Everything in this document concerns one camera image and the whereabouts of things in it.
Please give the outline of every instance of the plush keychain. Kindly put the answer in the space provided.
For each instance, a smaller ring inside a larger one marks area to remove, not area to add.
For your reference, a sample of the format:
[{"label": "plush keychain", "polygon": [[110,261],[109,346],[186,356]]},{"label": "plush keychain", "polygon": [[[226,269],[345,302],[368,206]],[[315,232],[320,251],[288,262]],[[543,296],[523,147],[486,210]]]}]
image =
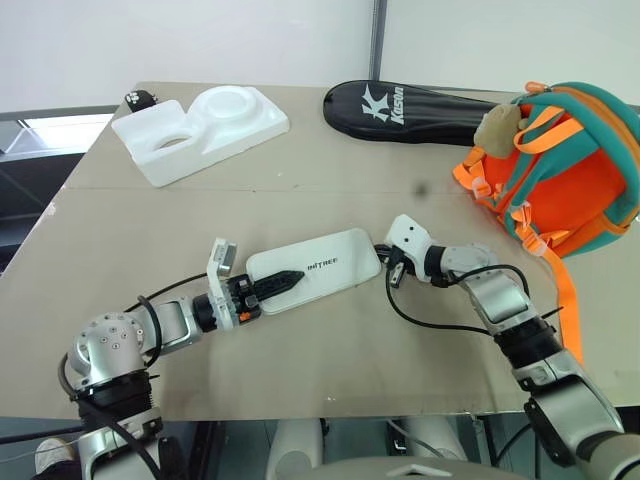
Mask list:
[{"label": "plush keychain", "polygon": [[513,152],[513,137],[524,123],[517,105],[496,105],[482,117],[473,142],[493,157],[506,158]]}]

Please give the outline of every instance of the orange backpack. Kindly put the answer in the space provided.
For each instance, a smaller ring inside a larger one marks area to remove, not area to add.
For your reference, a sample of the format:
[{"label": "orange backpack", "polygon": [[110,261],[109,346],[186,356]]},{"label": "orange backpack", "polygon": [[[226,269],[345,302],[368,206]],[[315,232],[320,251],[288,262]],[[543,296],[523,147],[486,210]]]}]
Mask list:
[{"label": "orange backpack", "polygon": [[512,103],[526,119],[506,158],[471,149],[453,175],[556,277],[562,339],[582,362],[578,301],[561,257],[594,250],[638,215],[640,118],[585,83],[530,82]]}]

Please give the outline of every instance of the robotic arm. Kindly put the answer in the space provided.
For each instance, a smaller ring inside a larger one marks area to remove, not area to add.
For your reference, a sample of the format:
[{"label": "robotic arm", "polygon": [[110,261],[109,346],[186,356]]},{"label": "robotic arm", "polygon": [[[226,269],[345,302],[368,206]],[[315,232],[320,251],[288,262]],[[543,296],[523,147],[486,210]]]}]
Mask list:
[{"label": "robotic arm", "polygon": [[[230,330],[259,317],[261,300],[289,290],[304,276],[283,271],[256,282],[247,275],[229,278],[235,252],[235,244],[216,239],[207,265],[207,293],[193,300],[179,297],[149,304],[136,312],[106,313],[75,337],[59,377],[65,391],[78,400],[87,431],[78,441],[83,478],[148,478],[148,464],[126,448],[131,441],[105,426],[104,416],[146,450],[163,479],[182,478],[177,443],[158,438],[162,418],[151,400],[148,367],[159,355],[192,345],[205,332]],[[151,360],[145,362],[145,355]],[[73,385],[65,374],[67,359],[80,375]]]},{"label": "robotic arm", "polygon": [[[640,437],[624,433],[615,409],[561,347],[528,295],[499,269],[487,247],[439,246],[406,215],[395,219],[386,243],[391,246],[387,268],[392,286],[397,288],[409,271],[420,281],[439,287],[455,283],[466,290],[510,361],[514,378],[530,394],[525,412],[550,458],[563,466],[576,464],[590,479],[640,479]],[[235,245],[216,240],[207,266],[209,290],[193,300],[180,297],[146,311],[93,319],[68,353],[80,378],[71,386],[64,362],[59,372],[67,393],[90,402],[123,427],[144,447],[164,479],[180,473],[180,462],[176,443],[158,437],[162,419],[152,405],[150,365],[144,355],[157,358],[193,344],[204,332],[235,328],[256,318],[260,300],[292,288],[303,275],[281,272],[254,283],[246,275],[224,279],[234,255]],[[83,478],[147,478],[147,466],[127,448],[123,436],[105,426],[82,401],[79,405],[88,432],[79,440]],[[470,465],[463,470],[472,467],[481,468]]]},{"label": "robotic arm", "polygon": [[459,284],[511,363],[515,380],[530,394],[525,412],[555,463],[576,464],[594,480],[640,478],[640,436],[624,433],[613,406],[558,343],[521,287],[498,269],[469,275],[496,264],[486,247],[437,246],[406,215],[395,219],[386,243],[395,248],[387,268],[393,269],[396,288],[405,262],[418,280],[437,286],[464,276]]}]

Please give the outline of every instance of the beige table surface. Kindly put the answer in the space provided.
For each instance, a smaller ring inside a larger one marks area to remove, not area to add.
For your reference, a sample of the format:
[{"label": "beige table surface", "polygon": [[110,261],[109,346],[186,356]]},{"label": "beige table surface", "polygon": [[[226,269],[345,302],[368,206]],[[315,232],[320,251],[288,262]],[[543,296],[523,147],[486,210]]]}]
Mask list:
[{"label": "beige table surface", "polygon": [[[185,107],[208,87],[140,86]],[[544,264],[451,179],[466,148],[355,140],[325,124],[323,89],[260,89],[289,115],[291,131],[165,188],[151,187],[104,130],[0,278],[0,415],[74,418],[56,380],[73,336],[139,293],[204,271],[216,236],[239,244],[241,273],[255,252],[354,226],[380,242],[407,213],[444,244],[490,245],[525,271],[540,311],[554,306]],[[640,402],[639,232],[567,261],[580,293],[586,368],[617,405]],[[175,293],[205,288],[199,281]],[[428,321],[479,325],[458,288],[410,279],[398,302]],[[152,373],[160,374],[154,399],[170,420],[495,412],[525,400],[490,338],[403,321],[381,275],[208,334],[162,357]]]}]

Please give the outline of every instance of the orange backpack handle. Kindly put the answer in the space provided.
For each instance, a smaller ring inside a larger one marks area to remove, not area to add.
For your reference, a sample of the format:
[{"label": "orange backpack handle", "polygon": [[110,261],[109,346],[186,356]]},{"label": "orange backpack handle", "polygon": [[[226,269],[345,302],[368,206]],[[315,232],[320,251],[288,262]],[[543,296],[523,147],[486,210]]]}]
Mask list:
[{"label": "orange backpack handle", "polygon": [[538,115],[531,125],[524,130],[516,133],[513,137],[513,145],[523,153],[541,153],[546,152],[550,148],[555,147],[559,143],[564,142],[567,138],[582,131],[584,127],[575,118],[571,117],[559,125],[551,128],[549,131],[543,133],[538,138],[530,141],[529,143],[520,143],[520,139],[528,132],[541,127],[545,123],[557,118],[563,114],[564,110],[558,107],[547,107],[540,115]]}]

